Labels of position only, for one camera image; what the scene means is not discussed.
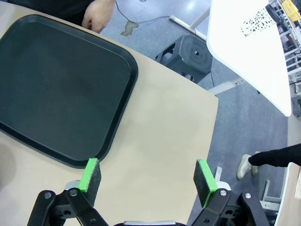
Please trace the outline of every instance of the black and white speckled object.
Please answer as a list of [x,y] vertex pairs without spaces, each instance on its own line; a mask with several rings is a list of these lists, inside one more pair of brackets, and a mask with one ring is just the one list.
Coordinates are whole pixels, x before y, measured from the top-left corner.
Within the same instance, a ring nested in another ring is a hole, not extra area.
[[263,8],[249,20],[244,21],[243,25],[241,26],[241,32],[244,36],[247,37],[250,34],[260,32],[268,27],[271,27],[274,24],[275,21],[269,15],[266,8]]

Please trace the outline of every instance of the person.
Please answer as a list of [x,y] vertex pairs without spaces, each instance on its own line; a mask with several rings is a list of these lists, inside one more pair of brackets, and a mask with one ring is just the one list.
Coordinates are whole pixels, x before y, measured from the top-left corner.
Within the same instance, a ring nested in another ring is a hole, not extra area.
[[244,154],[237,170],[238,179],[252,170],[252,175],[258,174],[260,166],[267,164],[275,167],[287,167],[290,162],[301,165],[301,144],[268,152],[255,152],[253,156]]
[[46,13],[94,32],[103,30],[111,19],[115,0],[8,0]]

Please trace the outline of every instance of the human hand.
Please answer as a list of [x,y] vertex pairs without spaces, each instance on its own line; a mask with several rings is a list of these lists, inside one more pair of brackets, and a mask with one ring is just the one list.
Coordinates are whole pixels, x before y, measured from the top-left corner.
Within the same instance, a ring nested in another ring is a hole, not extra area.
[[115,0],[94,0],[86,9],[82,26],[101,32],[112,17]]

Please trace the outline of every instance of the green tape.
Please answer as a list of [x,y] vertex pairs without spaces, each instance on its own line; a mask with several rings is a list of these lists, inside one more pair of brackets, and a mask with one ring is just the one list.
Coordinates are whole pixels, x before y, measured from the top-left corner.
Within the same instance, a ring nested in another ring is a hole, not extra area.
[[208,196],[207,196],[205,204],[204,204],[204,207],[206,207],[208,205],[212,195],[218,189],[218,186],[217,186],[217,183],[216,183],[216,181],[215,181],[215,179],[212,175],[212,172],[211,172],[211,170],[208,166],[208,163],[207,163],[206,159],[199,159],[198,163],[199,163],[199,165],[202,169],[203,175],[205,177],[205,180],[207,182],[208,189],[209,189]]
[[97,158],[89,159],[88,164],[85,168],[84,174],[81,177],[79,184],[77,185],[77,188],[79,190],[81,190],[81,192],[83,192],[83,193],[87,192],[87,190],[89,188],[89,184],[90,184],[90,179],[92,177],[92,174],[93,174],[94,169],[97,166],[97,164],[98,164]]

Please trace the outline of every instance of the shoe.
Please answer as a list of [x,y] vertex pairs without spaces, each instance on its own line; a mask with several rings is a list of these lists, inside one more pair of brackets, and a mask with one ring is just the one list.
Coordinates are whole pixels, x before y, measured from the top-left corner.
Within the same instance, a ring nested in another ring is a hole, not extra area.
[[241,158],[241,162],[239,164],[238,170],[237,170],[237,178],[241,180],[244,175],[251,169],[251,164],[248,161],[248,158],[251,156],[249,154],[244,154]]
[[251,166],[253,176],[256,176],[258,174],[259,168],[260,168],[260,166]]

